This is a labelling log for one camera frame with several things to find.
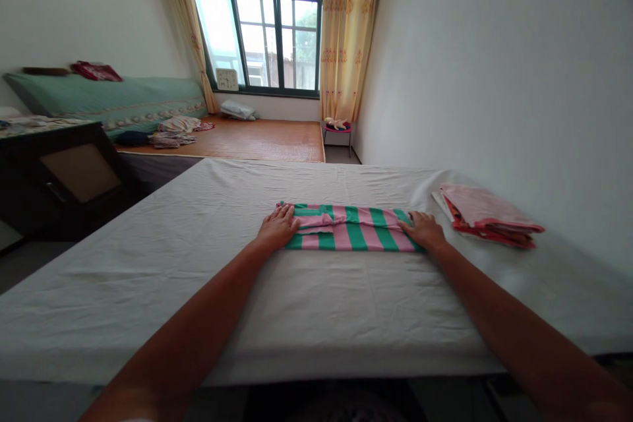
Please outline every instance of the window pane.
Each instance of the window pane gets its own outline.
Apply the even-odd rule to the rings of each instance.
[[[295,0],[295,25],[317,27],[317,2]]]
[[[246,52],[251,86],[268,86],[264,30],[261,26],[242,25],[242,40]]]
[[[292,44],[292,28],[282,30],[282,43],[284,44],[284,85],[287,88],[295,87],[295,62],[294,48]]]
[[[279,87],[279,68],[277,66],[277,33],[275,28],[266,28],[266,45],[268,55],[266,55],[266,67],[270,71],[270,87]]]
[[[237,10],[241,22],[262,22],[262,5],[259,0],[237,0]]]
[[[317,32],[295,31],[295,87],[315,89],[317,73]]]
[[[266,23],[275,24],[275,6],[272,0],[264,0],[264,20]]]
[[[196,0],[196,4],[214,75],[216,68],[235,69],[238,83],[244,85],[231,0]]]
[[[292,26],[292,0],[282,0],[282,25]]]

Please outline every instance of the forearm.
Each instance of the forearm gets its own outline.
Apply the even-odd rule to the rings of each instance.
[[[134,354],[100,399],[141,388],[144,397],[160,404],[200,386],[231,336],[271,254],[272,249],[258,241],[248,244]],[[98,402],[85,416],[100,412]]]
[[[499,287],[448,243],[430,250],[479,333],[510,374],[551,413],[628,391],[595,361]]]

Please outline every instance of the pink and green striped clothing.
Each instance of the pink and green striped clothing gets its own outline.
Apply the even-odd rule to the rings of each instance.
[[[403,210],[295,204],[295,217],[300,222],[299,231],[286,249],[422,251],[398,226],[398,220],[409,222]]]

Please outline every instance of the bamboo mat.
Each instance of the bamboo mat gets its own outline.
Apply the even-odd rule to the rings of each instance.
[[[151,155],[212,156],[279,162],[325,162],[319,122],[238,121],[223,117],[205,117],[216,128],[193,132],[198,140],[180,148],[156,149],[115,144],[118,152]]]

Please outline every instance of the floral curtain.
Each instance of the floral curtain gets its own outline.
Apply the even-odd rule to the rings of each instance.
[[[323,0],[322,118],[356,121],[367,68],[376,0]]]
[[[200,35],[196,3],[194,0],[171,0],[171,4],[184,28],[188,43],[191,46],[191,51],[200,70],[200,80],[202,81],[206,108],[209,110],[209,113],[217,113],[220,108],[211,90],[209,78],[206,75],[206,61],[204,60],[204,49],[202,48],[202,35]]]

